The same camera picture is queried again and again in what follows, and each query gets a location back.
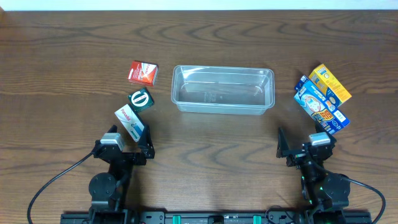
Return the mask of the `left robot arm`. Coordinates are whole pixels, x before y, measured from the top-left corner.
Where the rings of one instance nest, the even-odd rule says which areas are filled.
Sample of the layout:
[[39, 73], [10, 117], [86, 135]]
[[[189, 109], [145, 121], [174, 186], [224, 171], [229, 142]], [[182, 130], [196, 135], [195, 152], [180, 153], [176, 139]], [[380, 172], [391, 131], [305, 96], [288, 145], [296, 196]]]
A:
[[95, 142], [93, 157], [109, 164], [107, 172], [95, 175], [89, 184], [91, 207], [89, 224], [139, 223], [139, 214], [125, 207], [127, 191], [135, 166], [144, 166], [148, 159], [153, 159], [155, 151], [150, 136], [149, 125], [144, 126], [137, 142], [139, 152], [123, 152], [124, 140], [117, 132], [117, 126]]

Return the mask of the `yellow medicine box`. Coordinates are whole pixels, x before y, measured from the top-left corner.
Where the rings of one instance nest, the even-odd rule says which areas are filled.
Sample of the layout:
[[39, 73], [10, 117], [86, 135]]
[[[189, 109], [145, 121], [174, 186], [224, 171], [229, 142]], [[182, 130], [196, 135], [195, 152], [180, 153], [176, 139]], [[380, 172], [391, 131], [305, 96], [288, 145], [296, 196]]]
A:
[[336, 107], [339, 107], [352, 97], [324, 64], [317, 66], [309, 75], [309, 79]]

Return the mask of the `blue Kool Fever box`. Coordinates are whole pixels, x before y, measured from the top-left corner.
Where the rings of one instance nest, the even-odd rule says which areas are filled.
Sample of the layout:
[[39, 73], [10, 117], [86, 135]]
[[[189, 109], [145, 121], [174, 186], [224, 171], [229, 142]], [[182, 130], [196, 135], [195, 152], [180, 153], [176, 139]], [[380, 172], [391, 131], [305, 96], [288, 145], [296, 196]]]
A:
[[350, 124], [350, 120], [338, 109], [340, 101], [335, 94], [330, 92], [324, 95], [305, 75], [298, 81], [295, 90], [295, 101], [330, 134]]

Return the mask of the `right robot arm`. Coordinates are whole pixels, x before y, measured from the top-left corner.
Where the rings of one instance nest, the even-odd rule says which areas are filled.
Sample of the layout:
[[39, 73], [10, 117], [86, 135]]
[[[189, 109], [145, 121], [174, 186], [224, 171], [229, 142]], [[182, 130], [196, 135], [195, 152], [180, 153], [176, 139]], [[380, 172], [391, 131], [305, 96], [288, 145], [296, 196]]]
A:
[[278, 129], [276, 157], [285, 158], [288, 167], [301, 172], [302, 194], [310, 203], [292, 217], [293, 223], [344, 223], [343, 208], [349, 205], [350, 183], [344, 175], [331, 174], [323, 163], [333, 155], [336, 139], [320, 124], [309, 142], [300, 149], [291, 149], [282, 128]]

